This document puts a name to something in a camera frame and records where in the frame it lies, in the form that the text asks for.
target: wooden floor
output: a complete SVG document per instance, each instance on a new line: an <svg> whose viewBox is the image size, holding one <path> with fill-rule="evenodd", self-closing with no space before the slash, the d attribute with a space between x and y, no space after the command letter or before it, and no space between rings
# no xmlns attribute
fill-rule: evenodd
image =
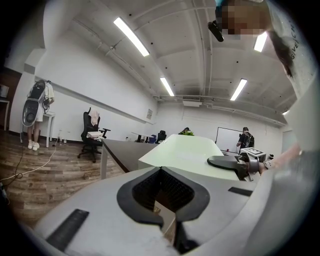
<svg viewBox="0 0 320 256"><path fill-rule="evenodd" d="M50 142L46 148L44 139L39 141L40 149L28 149L27 138L20 143L20 138L0 130L0 179L10 177L20 160L23 145L23 157L17 173L24 173L44 165L55 148L55 142ZM10 180L3 180L5 190L10 199L10 208L16 218L34 227L35 223L53 207L73 195L83 187L100 180L100 159L97 155L93 163L89 154L77 155L81 152L82 144L56 144L56 152L51 161L43 168L15 179L9 186ZM108 159L107 178L123 174L115 164Z"/></svg>

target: white table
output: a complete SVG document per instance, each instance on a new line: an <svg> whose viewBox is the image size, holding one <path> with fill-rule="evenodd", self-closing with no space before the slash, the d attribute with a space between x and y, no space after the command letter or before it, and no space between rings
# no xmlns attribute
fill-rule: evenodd
<svg viewBox="0 0 320 256"><path fill-rule="evenodd" d="M145 136L145 137L146 137L145 143L148 142L148 138L149 138L149 137L152 137L151 135L146 135L146 134L142 134L142 133L136 133L136 132L133 132L133 131L132 131L131 133L138 135L137 142L140 142L141 136Z"/></svg>
<svg viewBox="0 0 320 256"><path fill-rule="evenodd" d="M46 147L49 148L49 139L52 141L52 127L53 127L53 121L54 117L56 116L56 113L48 111L47 113L43 114L44 117L48 117L48 126L46 129ZM24 131L24 125L21 124L21 132Z"/></svg>
<svg viewBox="0 0 320 256"><path fill-rule="evenodd" d="M139 159L139 169L147 167L175 167L205 176L238 181L232 170L209 165L211 156L224 154L211 139L199 136L173 134Z"/></svg>
<svg viewBox="0 0 320 256"><path fill-rule="evenodd" d="M7 119L8 119L8 111L9 111L9 105L10 101L7 100L6 98L0 97L0 102L6 103L6 108L5 108L5 116L4 116L4 130L7 130Z"/></svg>

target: black office chair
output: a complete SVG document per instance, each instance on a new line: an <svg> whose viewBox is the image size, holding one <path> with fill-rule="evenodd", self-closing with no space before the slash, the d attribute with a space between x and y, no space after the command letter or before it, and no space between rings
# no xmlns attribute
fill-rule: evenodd
<svg viewBox="0 0 320 256"><path fill-rule="evenodd" d="M158 133L158 139L156 140L156 144L159 144L159 141L164 141L166 139L167 135L166 135L166 132L164 130L161 130L159 133Z"/></svg>
<svg viewBox="0 0 320 256"><path fill-rule="evenodd" d="M82 153L78 154L77 157L80 158L81 155L91 153L92 156L93 156L92 162L95 163L96 162L95 153L101 155L101 152L98 151L97 147L102 147L102 142L94 140L92 138L87 138L87 134L88 134L88 132L97 132L97 131L99 131L99 132L103 133L102 137L104 137L106 139L106 132L110 131L110 130L109 129L105 129L105 128L99 130L98 126L99 126L99 122L100 122L100 116L98 118L98 124L93 126L92 123L91 123L91 116L89 115L90 111L91 111L91 107L90 107L88 112L84 112L83 113L83 126L84 126L84 129L83 129L83 132L81 133L81 139L84 142L84 146L83 146L83 148L81 150Z"/></svg>

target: white sneaker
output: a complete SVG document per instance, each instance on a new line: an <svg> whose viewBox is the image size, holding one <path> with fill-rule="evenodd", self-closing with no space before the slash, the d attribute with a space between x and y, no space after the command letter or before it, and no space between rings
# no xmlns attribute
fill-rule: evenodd
<svg viewBox="0 0 320 256"><path fill-rule="evenodd" d="M28 144L28 149L32 150L32 148L34 147L34 142L32 141L31 144Z"/></svg>
<svg viewBox="0 0 320 256"><path fill-rule="evenodd" d="M38 142L34 142L34 143L33 143L33 148L32 148L32 150L33 150L33 151L37 151L39 148L40 148L39 143L38 143Z"/></svg>

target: fluorescent ceiling light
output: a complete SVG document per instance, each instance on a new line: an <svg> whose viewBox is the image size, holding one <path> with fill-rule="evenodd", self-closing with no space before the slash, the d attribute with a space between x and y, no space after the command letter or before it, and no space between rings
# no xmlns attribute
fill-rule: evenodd
<svg viewBox="0 0 320 256"><path fill-rule="evenodd" d="M258 52L262 52L264 46L265 46L265 43L266 43L266 40L267 40L267 37L268 37L268 34L267 32L264 32L263 34L259 35L257 38L256 38L256 41L255 41L255 45L254 45L254 49Z"/></svg>
<svg viewBox="0 0 320 256"><path fill-rule="evenodd" d="M236 98L239 96L239 94L241 93L242 89L245 87L247 83L246 79L241 79L237 89L235 90L233 96L231 97L230 101L235 101Z"/></svg>
<svg viewBox="0 0 320 256"><path fill-rule="evenodd" d="M160 80L163 83L163 85L166 88L166 90L168 91L169 95L170 96L175 96L174 93L172 92L167 80L164 77L160 78Z"/></svg>
<svg viewBox="0 0 320 256"><path fill-rule="evenodd" d="M144 47L139 38L133 33L133 31L128 27L128 25L119 17L113 22L121 31L130 39L130 41L137 47L143 57L148 56L149 52Z"/></svg>

